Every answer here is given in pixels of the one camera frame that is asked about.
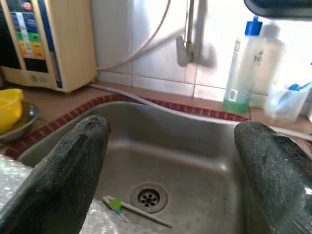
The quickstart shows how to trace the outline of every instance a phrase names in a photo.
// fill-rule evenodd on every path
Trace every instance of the red tile border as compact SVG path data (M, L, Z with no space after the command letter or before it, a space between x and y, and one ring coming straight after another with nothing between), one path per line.
M248 118L238 116L235 114L231 114L231 113L227 113L227 112L219 112L219 111L203 109L199 107L193 107L193 106L188 106L188 105L183 105L183 104L178 104L178 103L173 103L173 102L155 100L151 98L144 98L144 97L141 97L141 98L146 99L155 104L158 104L158 105L161 105L161 106L173 109L173 110L182 111L182 112L195 113L198 115L211 116L211 117L216 117L216 118L221 118L221 119L226 119L226 120L234 120L234 121L249 120ZM133 100L129 97L126 97L120 94L112 94L108 96L100 96L100 97L94 98L90 100L89 102L77 107L76 109L71 110L69 113L50 122L46 126L43 126L37 131L31 133L30 135L24 137L22 140L13 143L7 149L7 151L5 152L5 155L13 159L17 159L19 155L21 155L30 146L42 140L43 138L45 138L46 136L48 136L49 134L51 134L58 128L64 126L66 123L70 122L71 120L77 118L82 113L90 110L91 108L97 105L100 105L106 102L112 102L112 101L130 101L130 102L140 103L136 100Z

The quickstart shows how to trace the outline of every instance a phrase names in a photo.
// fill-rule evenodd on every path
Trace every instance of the blue bottle cap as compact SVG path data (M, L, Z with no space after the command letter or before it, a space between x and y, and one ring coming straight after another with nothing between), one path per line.
M258 16L253 17L253 21L248 21L246 24L246 36L258 36L261 31L262 22L258 21Z

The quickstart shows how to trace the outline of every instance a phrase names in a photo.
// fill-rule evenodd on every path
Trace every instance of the bubble wrap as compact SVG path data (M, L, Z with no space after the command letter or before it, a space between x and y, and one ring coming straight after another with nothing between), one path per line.
M32 168L0 156L0 210L30 174ZM126 223L115 212L93 199L80 234L160 234L136 224Z

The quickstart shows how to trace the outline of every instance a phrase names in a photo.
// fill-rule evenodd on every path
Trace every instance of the yellow bowl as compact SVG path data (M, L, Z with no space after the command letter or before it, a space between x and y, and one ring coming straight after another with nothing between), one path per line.
M21 89L0 91L0 132L7 132L22 114L21 100L24 98Z

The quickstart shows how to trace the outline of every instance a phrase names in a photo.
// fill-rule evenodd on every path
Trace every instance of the white tile wall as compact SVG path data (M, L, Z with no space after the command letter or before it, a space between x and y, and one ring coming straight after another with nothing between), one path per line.
M166 6L166 0L93 0L93 16L98 64L111 65L134 52L154 31ZM223 100L231 65L235 39L243 35L246 21L252 13L243 0L201 0L208 13L200 9L204 25L202 38L197 40L195 61L181 68L176 62L178 35L184 35L187 0L172 0L168 16L159 34L143 56L109 72L99 79L213 100ZM290 84L312 80L312 22L279 20L280 39L288 45L287 53L277 74ZM194 32L197 38L200 30ZM268 82L259 78L252 105L263 106Z

